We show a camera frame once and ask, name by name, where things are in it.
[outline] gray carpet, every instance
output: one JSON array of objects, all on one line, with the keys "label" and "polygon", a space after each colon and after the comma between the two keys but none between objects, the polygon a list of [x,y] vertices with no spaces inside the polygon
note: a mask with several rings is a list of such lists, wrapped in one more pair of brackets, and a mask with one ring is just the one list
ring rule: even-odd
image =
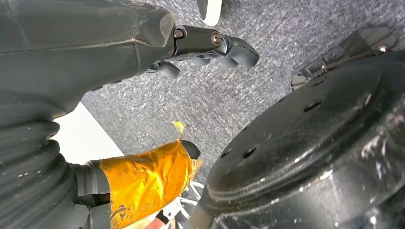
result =
[{"label": "gray carpet", "polygon": [[[195,0],[148,0],[204,27]],[[227,143],[270,105],[290,93],[290,74],[358,28],[391,26],[405,47],[404,0],[224,0],[220,32],[249,42],[261,55],[256,67],[203,68],[179,62],[178,80],[144,74],[88,93],[83,103],[124,154],[173,141],[171,121],[185,124],[185,139],[202,152],[197,180]]]}]

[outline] orange kapton tape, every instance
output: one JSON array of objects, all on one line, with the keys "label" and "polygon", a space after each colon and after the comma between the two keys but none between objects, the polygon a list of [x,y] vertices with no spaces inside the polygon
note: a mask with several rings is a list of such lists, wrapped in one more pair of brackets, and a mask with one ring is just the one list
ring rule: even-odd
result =
[{"label": "orange kapton tape", "polygon": [[138,155],[103,159],[111,195],[111,229],[123,229],[159,211],[180,195],[201,161],[180,140]]}]

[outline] white object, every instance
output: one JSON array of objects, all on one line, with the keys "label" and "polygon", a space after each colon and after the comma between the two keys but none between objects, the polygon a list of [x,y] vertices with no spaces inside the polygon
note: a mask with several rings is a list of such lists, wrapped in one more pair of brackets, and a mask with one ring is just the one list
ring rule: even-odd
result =
[{"label": "white object", "polygon": [[202,21],[209,26],[215,26],[219,21],[219,17],[221,16],[222,0],[197,1],[198,7],[200,8]]}]

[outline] screw head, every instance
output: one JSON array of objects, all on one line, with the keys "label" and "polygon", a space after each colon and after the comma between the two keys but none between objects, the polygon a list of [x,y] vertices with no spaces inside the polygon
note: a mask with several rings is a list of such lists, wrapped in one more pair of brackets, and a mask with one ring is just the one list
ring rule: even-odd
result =
[{"label": "screw head", "polygon": [[217,31],[214,31],[211,35],[211,41],[214,45],[220,45],[222,36]]},{"label": "screw head", "polygon": [[182,30],[175,30],[175,31],[173,32],[173,36],[174,36],[174,38],[176,38],[176,39],[183,38],[183,37],[184,37],[184,32],[183,32]]}]

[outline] bolt hole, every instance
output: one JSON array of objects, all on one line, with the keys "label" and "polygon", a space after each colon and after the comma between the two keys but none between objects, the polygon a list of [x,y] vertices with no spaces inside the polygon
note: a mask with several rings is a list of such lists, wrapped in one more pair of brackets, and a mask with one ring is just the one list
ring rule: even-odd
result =
[{"label": "bolt hole", "polygon": [[313,87],[318,86],[319,84],[323,83],[324,81],[325,81],[325,79],[318,80],[316,83],[314,83]]},{"label": "bolt hole", "polygon": [[252,155],[255,151],[256,151],[256,147],[253,147],[253,148],[247,150],[246,152],[244,152],[243,155],[242,155],[242,157],[243,157],[243,158],[248,158],[248,157],[250,157],[250,155]]},{"label": "bolt hole", "polygon": [[313,110],[315,108],[317,108],[320,104],[322,103],[322,100],[315,100],[314,102],[308,104],[305,108],[304,108],[304,112],[308,112],[310,110]]},{"label": "bolt hole", "polygon": [[223,158],[224,156],[228,155],[231,151],[232,151],[232,149],[226,150],[226,151],[221,155],[221,158]]}]

